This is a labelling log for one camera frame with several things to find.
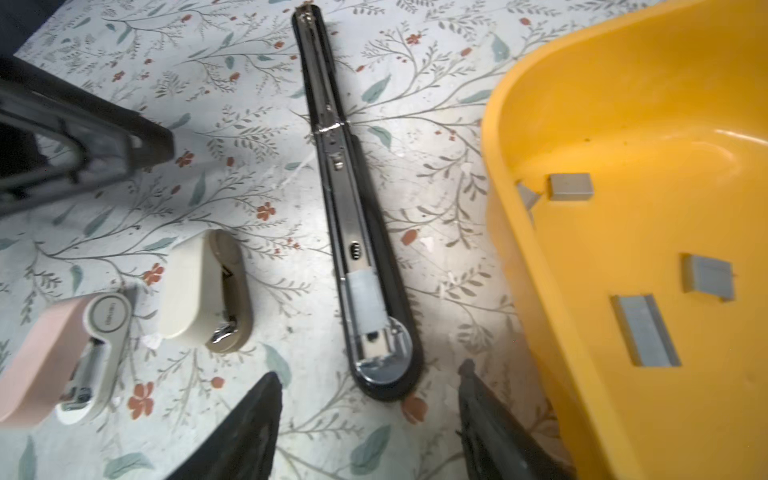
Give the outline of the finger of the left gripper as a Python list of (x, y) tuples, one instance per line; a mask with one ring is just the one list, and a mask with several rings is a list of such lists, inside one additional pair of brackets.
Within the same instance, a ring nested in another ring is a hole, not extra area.
[(98, 190), (174, 156), (169, 129), (2, 56), (2, 215)]

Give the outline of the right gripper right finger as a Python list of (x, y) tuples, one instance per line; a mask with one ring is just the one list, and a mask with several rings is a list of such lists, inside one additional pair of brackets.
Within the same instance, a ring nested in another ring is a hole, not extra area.
[(506, 409), (465, 360), (458, 405), (461, 443), (471, 479), (571, 479)]

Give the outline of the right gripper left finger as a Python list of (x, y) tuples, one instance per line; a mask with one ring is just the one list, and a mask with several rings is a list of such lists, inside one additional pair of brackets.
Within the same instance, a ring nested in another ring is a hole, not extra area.
[(171, 479), (267, 479), (282, 412), (282, 384), (266, 373)]

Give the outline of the black stapler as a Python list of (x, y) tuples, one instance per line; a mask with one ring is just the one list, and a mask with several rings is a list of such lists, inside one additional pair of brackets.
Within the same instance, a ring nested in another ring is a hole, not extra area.
[(321, 10), (296, 8), (309, 123), (320, 171), (350, 373), (372, 399), (405, 398), (424, 354), (365, 154), (343, 111)]

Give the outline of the beige small stapler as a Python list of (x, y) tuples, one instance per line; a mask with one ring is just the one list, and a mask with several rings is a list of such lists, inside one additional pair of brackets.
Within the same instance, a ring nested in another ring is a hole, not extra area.
[(253, 329), (243, 254), (232, 234), (208, 229), (177, 244), (163, 277), (158, 331), (214, 354), (240, 350)]

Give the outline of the pink small stapler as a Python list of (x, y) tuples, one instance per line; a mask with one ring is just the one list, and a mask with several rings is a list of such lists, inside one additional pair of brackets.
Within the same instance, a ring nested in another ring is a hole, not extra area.
[(50, 414), (64, 425), (97, 417), (112, 399), (131, 318), (120, 292), (45, 309), (1, 375), (1, 427), (32, 427)]

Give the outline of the yellow plastic tray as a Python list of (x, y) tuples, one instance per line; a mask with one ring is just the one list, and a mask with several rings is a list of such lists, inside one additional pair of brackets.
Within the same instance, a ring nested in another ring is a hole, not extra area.
[[(666, 1), (517, 62), (482, 121), (487, 226), (583, 479), (767, 475), (767, 5)], [(552, 201), (548, 177), (594, 196)], [(516, 183), (540, 193), (534, 223)], [(736, 299), (683, 291), (682, 255)], [(682, 366), (633, 364), (611, 297), (653, 295)]]

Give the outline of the staple strip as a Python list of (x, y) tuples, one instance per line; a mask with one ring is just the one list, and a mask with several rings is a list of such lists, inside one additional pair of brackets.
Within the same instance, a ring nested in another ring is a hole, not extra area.
[(729, 262), (700, 255), (683, 254), (681, 264), (684, 292), (711, 295), (723, 302), (736, 299), (733, 269)]
[(516, 189), (531, 223), (534, 223), (533, 209), (540, 200), (541, 194), (528, 188), (523, 182), (517, 182)]
[(682, 363), (653, 295), (611, 297), (611, 305), (633, 364), (677, 368)]
[(555, 173), (548, 177), (552, 201), (586, 201), (594, 196), (589, 173)]

